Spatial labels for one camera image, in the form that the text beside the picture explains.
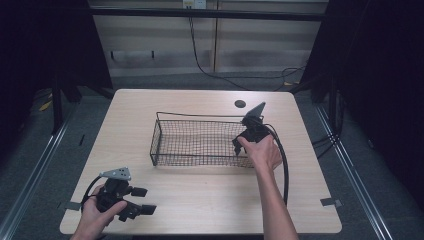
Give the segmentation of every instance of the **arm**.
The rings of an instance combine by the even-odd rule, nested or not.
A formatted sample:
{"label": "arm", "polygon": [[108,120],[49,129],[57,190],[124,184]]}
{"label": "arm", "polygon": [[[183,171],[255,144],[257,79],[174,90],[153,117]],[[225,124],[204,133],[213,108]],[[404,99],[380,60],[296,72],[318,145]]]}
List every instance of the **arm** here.
{"label": "arm", "polygon": [[262,203],[262,216],[265,240],[298,239],[296,229],[278,190],[274,169],[281,164],[281,155],[271,135],[259,143],[237,139],[246,149],[255,167]]}
{"label": "arm", "polygon": [[[93,195],[96,195],[102,185],[97,186],[93,191]],[[126,201],[120,201],[113,205],[109,210],[104,213],[99,212],[96,207],[97,198],[91,196],[84,204],[84,211],[77,230],[71,237],[73,240],[91,240],[96,239],[103,231],[103,229],[113,221],[113,217],[120,213],[126,206]]]}

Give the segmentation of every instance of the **cable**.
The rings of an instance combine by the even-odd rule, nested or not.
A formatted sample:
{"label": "cable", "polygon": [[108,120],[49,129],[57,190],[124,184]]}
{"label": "cable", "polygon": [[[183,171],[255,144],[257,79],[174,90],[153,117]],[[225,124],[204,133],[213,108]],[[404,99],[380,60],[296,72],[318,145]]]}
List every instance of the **cable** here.
{"label": "cable", "polygon": [[[282,87],[284,87],[285,77],[290,76],[290,75],[292,75],[292,74],[296,73],[296,72],[297,72],[297,71],[299,71],[299,70],[303,70],[303,69],[306,67],[306,66],[302,66],[302,67],[299,67],[299,68],[288,67],[288,68],[285,68],[285,69],[281,72],[281,75],[280,75],[280,76],[275,76],[275,77],[252,77],[252,76],[220,77],[220,76],[216,76],[216,75],[209,74],[209,73],[205,72],[205,71],[202,69],[202,67],[200,66],[200,64],[199,64],[199,60],[198,60],[198,57],[197,57],[197,50],[196,50],[196,41],[195,41],[195,37],[194,37],[194,25],[193,25],[193,18],[191,18],[191,17],[189,18],[189,23],[190,23],[190,33],[191,33],[191,41],[192,41],[192,45],[193,45],[194,58],[195,58],[195,60],[196,60],[196,64],[197,64],[197,67],[199,68],[199,70],[200,70],[203,74],[205,74],[205,75],[207,75],[207,76],[209,76],[209,77],[224,80],[224,81],[226,81],[226,82],[228,82],[228,83],[230,83],[230,84],[232,84],[232,85],[234,85],[234,86],[236,86],[236,87],[238,87],[238,88],[241,88],[241,89],[243,89],[243,90],[246,90],[246,91],[252,91],[251,89],[248,89],[248,88],[246,88],[246,87],[243,87],[243,86],[241,86],[241,85],[238,85],[238,84],[234,83],[234,82],[233,82],[233,81],[231,81],[230,79],[237,79],[237,78],[245,78],[245,79],[277,79],[277,78],[283,78],[283,83],[282,83],[282,84],[281,84],[278,88],[276,88],[276,89],[274,89],[274,90],[273,90],[274,92],[276,92],[276,91],[280,90]],[[285,71],[288,71],[288,70],[294,70],[294,71],[293,71],[293,72],[288,73],[287,75],[284,75],[284,72],[285,72]]]}
{"label": "cable", "polygon": [[[339,98],[339,117],[337,119],[338,121],[336,123],[337,127],[335,129],[335,132],[333,132],[329,136],[326,136],[326,137],[324,137],[320,140],[313,142],[313,145],[316,145],[317,143],[320,143],[320,142],[324,142],[324,141],[328,141],[328,140],[331,141],[331,145],[329,147],[327,147],[321,154],[319,154],[317,156],[317,159],[324,156],[324,154],[326,154],[331,149],[331,147],[333,147],[335,144],[337,144],[337,142],[340,141],[340,136],[341,136],[342,130],[343,130],[344,110],[345,110],[346,104],[345,104],[345,102],[344,102],[344,100],[343,100],[343,98],[340,94],[338,95],[338,98]],[[321,144],[319,146],[315,146],[314,148],[322,147],[325,144],[326,143]]]}
{"label": "cable", "polygon": [[87,190],[85,191],[84,197],[81,201],[81,212],[84,210],[84,203],[87,202],[87,200],[91,197],[88,194],[90,193],[91,188],[93,188],[94,184],[100,179],[100,176],[97,176],[88,186]]}
{"label": "cable", "polygon": [[283,170],[284,170],[284,189],[283,189],[283,200],[284,203],[287,205],[288,195],[289,195],[289,167],[287,163],[287,156],[284,152],[283,145],[280,142],[280,138],[278,137],[277,131],[275,131],[275,128],[271,124],[263,124],[255,119],[251,119],[255,123],[260,124],[261,126],[265,127],[268,132],[272,135],[275,142],[278,145],[278,149],[280,150],[281,159],[283,163]]}

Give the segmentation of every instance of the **forearm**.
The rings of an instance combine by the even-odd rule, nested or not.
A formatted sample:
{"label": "forearm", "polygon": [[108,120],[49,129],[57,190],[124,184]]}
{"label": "forearm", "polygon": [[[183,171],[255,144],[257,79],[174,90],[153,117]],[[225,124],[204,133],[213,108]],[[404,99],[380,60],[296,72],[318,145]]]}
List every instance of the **forearm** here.
{"label": "forearm", "polygon": [[298,239],[273,170],[257,169],[256,176],[262,203],[265,240]]}

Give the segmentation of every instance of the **gray floor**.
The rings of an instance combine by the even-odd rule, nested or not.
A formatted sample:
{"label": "gray floor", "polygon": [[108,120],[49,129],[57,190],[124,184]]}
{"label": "gray floor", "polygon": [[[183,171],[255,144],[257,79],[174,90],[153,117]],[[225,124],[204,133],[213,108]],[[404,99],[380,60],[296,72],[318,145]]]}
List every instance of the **gray floor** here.
{"label": "gray floor", "polygon": [[[225,76],[275,76],[268,73],[225,73]],[[288,82],[295,82],[295,74]],[[144,77],[121,77],[114,79],[115,88],[162,88],[162,89],[220,89],[240,90],[227,80],[207,77],[203,74],[177,74]],[[231,81],[249,90],[271,91],[280,86],[281,91],[291,86],[282,85],[282,79],[240,78]],[[69,201],[85,161],[94,144],[110,100],[85,88],[84,96],[69,120],[68,128],[59,147],[35,189],[28,208],[18,225],[13,239],[68,239],[60,233],[59,225],[64,210],[61,203]],[[315,105],[308,91],[295,95],[311,141],[326,135]],[[44,112],[38,107],[45,98],[34,101],[31,115],[21,132],[9,161],[0,170],[0,220],[13,206],[28,176],[50,139],[52,124],[51,107]],[[389,227],[394,239],[424,239],[424,215],[417,208],[404,187],[393,177],[384,159],[368,145],[367,138],[347,113],[344,119],[342,141],[355,164],[372,199]],[[326,146],[316,148],[317,155]],[[330,150],[319,159],[332,197],[343,206],[337,208],[343,229],[334,235],[304,234],[301,239],[378,239],[370,221],[352,188],[336,153]],[[261,239],[262,236],[144,236],[141,239]],[[131,236],[108,236],[106,239],[131,239]]]}

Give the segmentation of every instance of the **floor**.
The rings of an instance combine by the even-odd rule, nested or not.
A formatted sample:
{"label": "floor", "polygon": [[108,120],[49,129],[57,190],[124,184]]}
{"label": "floor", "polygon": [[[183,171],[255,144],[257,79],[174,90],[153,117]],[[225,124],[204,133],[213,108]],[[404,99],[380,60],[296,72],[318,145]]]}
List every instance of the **floor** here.
{"label": "floor", "polygon": [[[249,71],[214,73],[213,78],[203,73],[178,73],[154,75],[119,75],[113,77],[114,87],[152,89],[212,89],[212,90],[257,90],[288,91],[300,80],[301,71],[285,78],[283,71]],[[64,203],[73,194],[79,175],[95,142],[110,100],[82,87],[80,103],[63,102],[66,129],[60,138],[51,135],[53,110],[39,107],[46,101],[49,89],[40,90],[34,98],[31,113],[20,133],[19,141],[11,149],[8,161],[0,169],[0,233],[9,233],[5,239],[68,239],[59,231],[64,214]],[[296,102],[308,130],[311,142],[327,136],[317,109],[326,108],[327,102],[317,105],[310,100],[309,91],[295,95]],[[59,141],[50,149],[48,161],[46,145]],[[334,148],[318,159],[332,197],[339,200],[337,208],[343,229],[338,234],[302,234],[301,239],[424,239],[424,214],[416,203],[387,169],[384,159],[373,150],[360,126],[349,116],[348,109],[343,119],[341,141],[349,154],[349,170],[358,174],[372,203],[390,235],[378,232],[371,223],[366,204],[357,194],[355,184],[349,177]],[[330,141],[314,145],[317,156],[330,146]],[[44,170],[37,166],[44,164]],[[23,203],[20,196],[26,196]],[[18,214],[10,215],[14,209]],[[13,219],[15,225],[5,225]],[[107,236],[105,239],[132,239],[132,236]],[[140,239],[260,239],[262,236],[143,236]]]}

